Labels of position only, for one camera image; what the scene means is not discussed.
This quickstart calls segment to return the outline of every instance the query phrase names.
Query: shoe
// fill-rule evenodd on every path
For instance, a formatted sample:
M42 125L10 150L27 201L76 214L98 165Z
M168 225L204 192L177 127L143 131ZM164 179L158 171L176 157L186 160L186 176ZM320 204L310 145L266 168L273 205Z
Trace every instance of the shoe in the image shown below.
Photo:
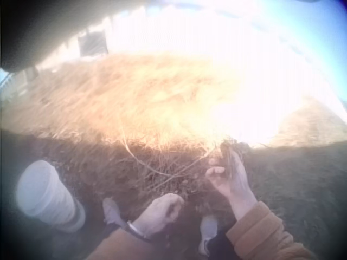
M217 236L218 221L215 216L208 215L202 218L200 224L201 242L199 244L199 253L204 256L209 256L207 249L208 242Z
M126 222L122 220L120 216L118 205L113 199L105 198L102 201L102 208L104 209L104 216L105 216L104 222L106 224L115 223L122 227L126 225Z

